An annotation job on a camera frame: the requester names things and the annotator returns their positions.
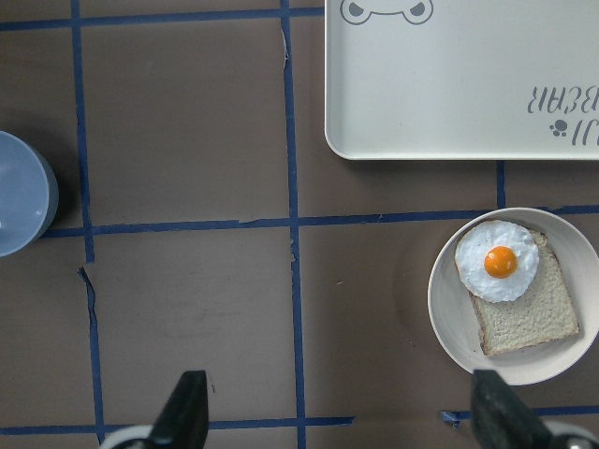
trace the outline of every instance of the cartoon face print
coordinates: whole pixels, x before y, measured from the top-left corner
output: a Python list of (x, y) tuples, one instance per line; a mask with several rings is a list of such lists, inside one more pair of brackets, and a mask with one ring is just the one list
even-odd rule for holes
[(432, 16), (432, 0), (343, 0), (341, 15), (353, 24), (361, 25), (373, 14), (402, 14), (413, 25), (420, 25)]

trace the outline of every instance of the egg yolk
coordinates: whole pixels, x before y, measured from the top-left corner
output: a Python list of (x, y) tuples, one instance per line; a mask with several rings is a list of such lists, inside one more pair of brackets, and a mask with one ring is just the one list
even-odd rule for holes
[(512, 250), (496, 246), (485, 257), (485, 270), (493, 278), (504, 279), (518, 268), (518, 259)]

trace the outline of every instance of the fried egg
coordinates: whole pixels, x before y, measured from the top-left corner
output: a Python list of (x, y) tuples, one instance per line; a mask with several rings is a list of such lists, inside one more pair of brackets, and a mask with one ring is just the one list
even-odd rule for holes
[(539, 250), (525, 227), (493, 220), (461, 238), (455, 260), (461, 281), (473, 294), (489, 302), (514, 301), (534, 279)]

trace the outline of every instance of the paw print logo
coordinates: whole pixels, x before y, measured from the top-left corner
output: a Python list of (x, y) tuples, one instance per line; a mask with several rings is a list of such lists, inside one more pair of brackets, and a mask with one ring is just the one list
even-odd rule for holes
[(554, 124), (549, 126), (549, 129), (553, 131), (553, 136), (556, 138), (565, 138), (565, 130), (568, 129), (568, 123), (563, 120), (556, 120)]
[(432, 0), (343, 0), (341, 15), (352, 25), (362, 25), (373, 14), (398, 15), (413, 25), (420, 25), (432, 16)]

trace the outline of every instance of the egg white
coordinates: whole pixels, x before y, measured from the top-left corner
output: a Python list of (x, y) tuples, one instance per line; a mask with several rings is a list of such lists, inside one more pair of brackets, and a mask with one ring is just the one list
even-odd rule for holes
[[(497, 246), (511, 249), (518, 259), (516, 271), (504, 279), (494, 278), (485, 270), (485, 257)], [(461, 281), (473, 294), (489, 302), (514, 301), (534, 279), (539, 250), (525, 227), (493, 220), (477, 225), (461, 238), (455, 260)]]

